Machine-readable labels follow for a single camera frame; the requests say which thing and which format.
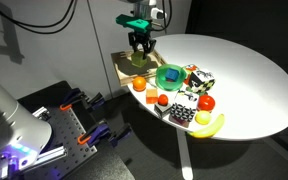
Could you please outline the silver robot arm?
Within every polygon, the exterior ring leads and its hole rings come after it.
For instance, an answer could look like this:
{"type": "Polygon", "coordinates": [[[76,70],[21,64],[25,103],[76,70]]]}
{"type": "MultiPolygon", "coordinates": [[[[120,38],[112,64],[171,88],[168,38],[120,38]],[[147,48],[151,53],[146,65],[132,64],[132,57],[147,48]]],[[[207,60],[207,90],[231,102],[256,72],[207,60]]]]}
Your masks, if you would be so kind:
{"type": "Polygon", "coordinates": [[[116,18],[116,23],[124,28],[132,29],[128,33],[129,45],[134,52],[138,52],[138,45],[143,47],[142,58],[154,50],[156,40],[151,38],[153,21],[157,19],[165,20],[167,14],[164,9],[159,9],[156,0],[122,0],[133,4],[131,16],[121,14],[116,18]]]}

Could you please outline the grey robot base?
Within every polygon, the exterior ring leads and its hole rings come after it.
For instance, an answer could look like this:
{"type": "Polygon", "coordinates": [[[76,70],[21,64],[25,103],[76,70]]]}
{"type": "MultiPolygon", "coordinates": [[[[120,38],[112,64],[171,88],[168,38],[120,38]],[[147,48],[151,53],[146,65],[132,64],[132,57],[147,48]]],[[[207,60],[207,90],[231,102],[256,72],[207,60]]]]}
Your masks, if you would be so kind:
{"type": "Polygon", "coordinates": [[[48,122],[32,115],[0,85],[0,180],[65,157],[63,146],[43,152],[51,135],[48,122]]]}

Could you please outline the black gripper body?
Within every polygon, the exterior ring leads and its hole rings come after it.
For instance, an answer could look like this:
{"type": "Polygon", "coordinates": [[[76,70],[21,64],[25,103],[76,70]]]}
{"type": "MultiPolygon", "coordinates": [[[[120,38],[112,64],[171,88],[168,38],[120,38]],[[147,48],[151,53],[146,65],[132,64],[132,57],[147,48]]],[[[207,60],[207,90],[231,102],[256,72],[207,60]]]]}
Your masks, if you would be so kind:
{"type": "Polygon", "coordinates": [[[149,33],[141,33],[141,32],[136,32],[136,31],[133,31],[133,32],[136,33],[138,44],[143,44],[145,40],[147,40],[148,38],[151,38],[149,33]]]}

